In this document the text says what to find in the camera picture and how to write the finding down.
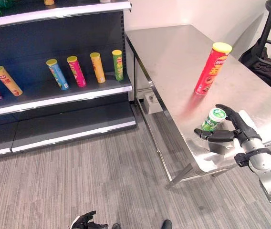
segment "black chair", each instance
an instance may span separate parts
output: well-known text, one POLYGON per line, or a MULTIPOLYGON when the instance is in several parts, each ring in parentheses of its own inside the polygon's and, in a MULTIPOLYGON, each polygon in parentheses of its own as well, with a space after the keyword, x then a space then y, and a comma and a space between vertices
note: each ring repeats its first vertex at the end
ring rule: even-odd
POLYGON ((266 1, 265 6, 269 14, 262 35, 253 47, 244 52, 239 61, 271 87, 271 59, 268 58, 265 47, 266 43, 271 44, 267 39, 271 30, 271 0, 266 1))

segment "black shoe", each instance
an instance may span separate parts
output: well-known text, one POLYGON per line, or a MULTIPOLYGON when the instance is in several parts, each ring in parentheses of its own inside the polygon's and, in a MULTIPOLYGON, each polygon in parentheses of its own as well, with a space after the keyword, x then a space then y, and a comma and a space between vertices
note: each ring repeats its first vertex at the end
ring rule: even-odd
POLYGON ((173 227, 172 222, 167 219, 163 222, 161 229, 172 229, 172 227, 173 227))
POLYGON ((112 229, 121 229, 121 225, 119 225, 118 223, 115 223, 115 224, 112 226, 112 229))

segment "green and white can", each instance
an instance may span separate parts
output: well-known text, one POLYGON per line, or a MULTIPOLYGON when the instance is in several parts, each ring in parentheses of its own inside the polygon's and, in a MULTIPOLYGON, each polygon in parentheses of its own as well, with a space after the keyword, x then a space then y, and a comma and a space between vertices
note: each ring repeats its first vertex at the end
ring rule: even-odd
POLYGON ((226 119, 226 117, 226 112, 219 108, 213 108, 210 110, 207 119, 202 124, 202 129, 213 131, 219 123, 226 119))
POLYGON ((113 50, 112 55, 113 55, 113 64, 115 66, 115 78, 116 80, 121 81, 124 79, 122 51, 113 50))

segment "table leg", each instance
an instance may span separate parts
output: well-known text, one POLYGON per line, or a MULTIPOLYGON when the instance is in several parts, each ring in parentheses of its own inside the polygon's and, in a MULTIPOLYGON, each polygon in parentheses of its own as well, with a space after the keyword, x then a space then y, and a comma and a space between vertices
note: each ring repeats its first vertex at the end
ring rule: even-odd
POLYGON ((167 189, 170 189, 177 183, 179 183, 183 178, 185 178, 186 174, 193 169, 191 164, 188 164, 168 185, 166 185, 167 189))

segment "green lid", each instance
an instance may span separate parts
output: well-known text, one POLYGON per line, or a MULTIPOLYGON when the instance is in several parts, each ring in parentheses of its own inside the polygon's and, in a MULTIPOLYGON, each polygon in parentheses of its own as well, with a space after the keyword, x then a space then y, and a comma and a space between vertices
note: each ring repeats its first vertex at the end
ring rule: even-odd
POLYGON ((224 112, 223 110, 219 108, 213 108, 208 115, 210 119, 219 123, 222 122, 227 117, 226 112, 224 112))

